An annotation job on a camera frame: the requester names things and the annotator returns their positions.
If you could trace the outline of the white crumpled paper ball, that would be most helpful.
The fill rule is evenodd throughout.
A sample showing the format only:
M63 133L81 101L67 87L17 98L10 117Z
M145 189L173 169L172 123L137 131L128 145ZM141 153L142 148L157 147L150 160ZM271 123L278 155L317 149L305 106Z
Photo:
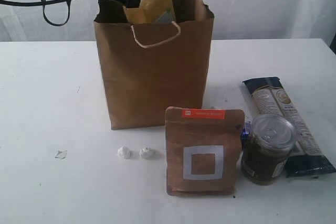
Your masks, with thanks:
M131 157L131 151L126 146L122 146L118 149L117 155L119 158L129 159Z
M139 155L142 159L146 160L154 160L160 157L160 153L158 153L155 149L144 147L139 151Z

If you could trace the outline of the brown paper shopping bag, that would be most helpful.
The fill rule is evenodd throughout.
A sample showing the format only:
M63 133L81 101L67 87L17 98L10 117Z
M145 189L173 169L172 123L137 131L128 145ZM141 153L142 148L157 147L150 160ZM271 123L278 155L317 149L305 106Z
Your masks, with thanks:
M170 106L202 106L214 14L203 0L172 2L176 24L131 25L120 3L98 0L94 33L114 130L161 126Z

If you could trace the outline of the dark clear pull-tab jar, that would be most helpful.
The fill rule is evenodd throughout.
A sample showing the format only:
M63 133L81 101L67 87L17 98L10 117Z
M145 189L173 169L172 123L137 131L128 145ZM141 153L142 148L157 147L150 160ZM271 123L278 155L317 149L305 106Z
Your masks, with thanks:
M276 114L260 114L251 122L241 169L255 184L270 185L281 174L298 138L294 126Z

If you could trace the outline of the brown kraft pouch orange label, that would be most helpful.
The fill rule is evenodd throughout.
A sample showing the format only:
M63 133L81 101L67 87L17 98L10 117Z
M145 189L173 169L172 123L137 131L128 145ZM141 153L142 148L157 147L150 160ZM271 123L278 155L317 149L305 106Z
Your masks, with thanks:
M165 112L169 195L231 195L242 152L243 110L169 107Z

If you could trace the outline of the yellow millet bottle white cap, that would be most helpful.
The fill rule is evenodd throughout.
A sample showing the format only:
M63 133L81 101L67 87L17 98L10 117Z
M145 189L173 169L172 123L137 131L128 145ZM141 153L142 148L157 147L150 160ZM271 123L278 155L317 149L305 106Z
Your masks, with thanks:
M123 6L125 16L130 24L160 23L176 21L172 0L141 0L137 8Z

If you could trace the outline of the dark blue pasta packet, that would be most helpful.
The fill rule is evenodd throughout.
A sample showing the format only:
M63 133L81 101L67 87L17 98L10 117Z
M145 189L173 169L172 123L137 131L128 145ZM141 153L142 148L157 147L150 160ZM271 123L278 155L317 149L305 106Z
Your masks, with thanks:
M335 173L335 167L322 153L278 77L253 78L245 80L243 83L253 98L259 113L283 116L298 133L297 143L285 164L287 177Z

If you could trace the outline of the small white blue packet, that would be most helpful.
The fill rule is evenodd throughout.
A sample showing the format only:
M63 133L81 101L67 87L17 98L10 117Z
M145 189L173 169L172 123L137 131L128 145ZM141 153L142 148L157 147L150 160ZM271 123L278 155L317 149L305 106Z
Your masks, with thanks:
M250 134L250 129L251 129L251 122L245 122L244 127L243 127L243 131L241 133L241 138L247 139L249 134Z

